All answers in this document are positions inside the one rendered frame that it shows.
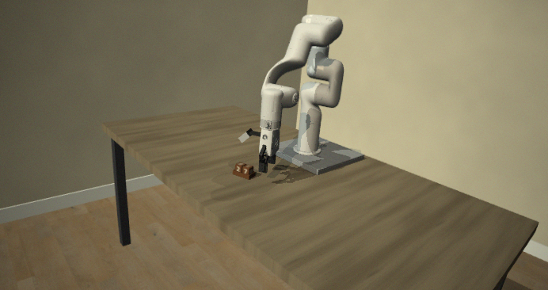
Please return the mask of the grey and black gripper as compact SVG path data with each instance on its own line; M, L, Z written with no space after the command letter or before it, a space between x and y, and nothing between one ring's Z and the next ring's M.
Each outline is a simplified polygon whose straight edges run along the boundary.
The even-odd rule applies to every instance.
M268 163L276 163L275 153L280 146L280 128L263 128L261 127L261 137L259 146L259 172L267 173ZM267 153L267 154L265 154ZM266 156L266 158L264 158Z

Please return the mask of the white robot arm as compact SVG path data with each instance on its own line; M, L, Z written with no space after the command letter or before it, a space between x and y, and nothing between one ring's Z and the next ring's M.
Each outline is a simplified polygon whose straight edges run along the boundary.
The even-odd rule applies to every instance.
M329 85L306 82L301 87L298 142L293 148L298 154L319 155L319 147L325 145L325 141L319 141L322 120L319 105L335 108L341 98L344 66L337 59L329 59L329 45L341 35L342 30L343 22L339 17L304 16L302 23L295 26L286 55L265 77L261 89L260 126L271 129L281 127L282 108L294 107L299 101L296 89L276 85L283 74L304 67L308 59L307 75L329 82Z

